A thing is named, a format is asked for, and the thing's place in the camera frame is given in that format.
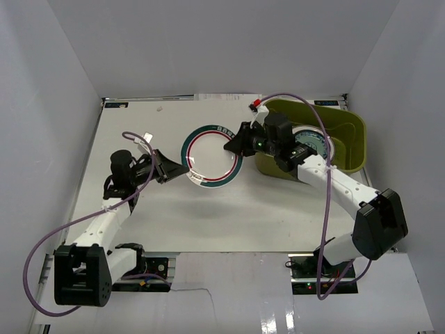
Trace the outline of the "olive green plastic bin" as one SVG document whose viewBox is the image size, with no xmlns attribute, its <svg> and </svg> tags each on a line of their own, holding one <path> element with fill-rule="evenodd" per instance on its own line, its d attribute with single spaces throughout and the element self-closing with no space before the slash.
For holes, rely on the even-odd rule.
<svg viewBox="0 0 445 334">
<path fill-rule="evenodd" d="M 345 100 L 336 98 L 309 100 L 323 122 L 327 135 L 334 142 L 335 153 L 331 161 L 339 170 L 352 174 L 360 171 L 366 162 L 366 125 L 349 111 Z M 310 125 L 320 128 L 312 110 L 303 102 L 289 97 L 268 100 L 270 113 L 282 113 L 293 127 Z"/>
</svg>

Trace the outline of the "small blue white dish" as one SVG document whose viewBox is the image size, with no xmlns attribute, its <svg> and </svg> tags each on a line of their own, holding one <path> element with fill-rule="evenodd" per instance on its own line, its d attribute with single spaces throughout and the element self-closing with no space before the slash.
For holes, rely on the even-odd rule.
<svg viewBox="0 0 445 334">
<path fill-rule="evenodd" d="M 327 143 L 322 134 L 314 130 L 299 130 L 295 133 L 295 140 L 316 150 L 324 159 L 327 158 Z"/>
</svg>

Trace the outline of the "white plate orange sunburst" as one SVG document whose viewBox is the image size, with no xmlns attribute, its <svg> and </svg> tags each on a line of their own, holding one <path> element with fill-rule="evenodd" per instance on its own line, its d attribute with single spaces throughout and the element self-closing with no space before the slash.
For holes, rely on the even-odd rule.
<svg viewBox="0 0 445 334">
<path fill-rule="evenodd" d="M 321 129 L 319 129 L 318 127 L 314 127 L 314 126 L 310 126 L 310 125 L 299 125 L 299 126 L 293 127 L 293 129 L 292 129 L 294 137 L 295 137 L 295 133 L 299 130 L 314 130 L 314 131 L 318 132 L 319 134 L 322 134 L 325 138 L 326 143 L 327 143 L 327 158 L 326 159 L 329 159 L 330 161 L 333 160 L 334 153 L 335 153 L 335 147 L 334 147 L 334 142 L 329 135 L 325 136 L 323 131 Z"/>
</svg>

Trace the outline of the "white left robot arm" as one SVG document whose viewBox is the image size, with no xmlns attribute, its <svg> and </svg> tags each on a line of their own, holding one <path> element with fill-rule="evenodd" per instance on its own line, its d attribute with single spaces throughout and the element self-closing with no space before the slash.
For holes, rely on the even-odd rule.
<svg viewBox="0 0 445 334">
<path fill-rule="evenodd" d="M 116 281 L 125 274 L 138 278 L 146 272 L 142 245 L 113 246 L 113 240 L 133 214 L 148 182 L 164 184 L 189 172 L 187 166 L 168 159 L 159 150 L 139 159 L 128 150 L 118 150 L 110 161 L 103 212 L 71 244 L 59 246 L 54 254 L 54 300 L 58 305 L 103 307 Z"/>
</svg>

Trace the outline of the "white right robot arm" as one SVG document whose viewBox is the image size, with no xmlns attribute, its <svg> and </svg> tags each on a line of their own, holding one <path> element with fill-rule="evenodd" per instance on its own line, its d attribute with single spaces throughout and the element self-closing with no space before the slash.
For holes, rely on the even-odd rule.
<svg viewBox="0 0 445 334">
<path fill-rule="evenodd" d="M 351 232 L 315 250 L 314 270 L 324 278 L 337 272 L 342 262 L 357 257 L 378 260 L 408 234 L 401 198 L 394 190 L 378 191 L 328 165 L 314 148 L 296 140 L 292 124 L 281 113 L 266 116 L 263 124 L 242 122 L 224 149 L 239 157 L 262 153 L 274 158 L 279 169 L 324 190 L 328 202 L 337 203 L 355 220 Z"/>
</svg>

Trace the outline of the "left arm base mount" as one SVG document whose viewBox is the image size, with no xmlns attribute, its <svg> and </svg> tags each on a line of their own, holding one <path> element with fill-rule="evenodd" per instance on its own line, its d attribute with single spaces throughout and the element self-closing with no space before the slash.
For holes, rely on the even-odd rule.
<svg viewBox="0 0 445 334">
<path fill-rule="evenodd" d="M 144 274 L 158 275 L 170 284 L 175 276 L 175 258 L 147 257 L 145 259 Z M 162 280 L 154 277 L 134 278 L 117 281 L 112 288 L 113 292 L 169 292 L 170 287 Z"/>
</svg>

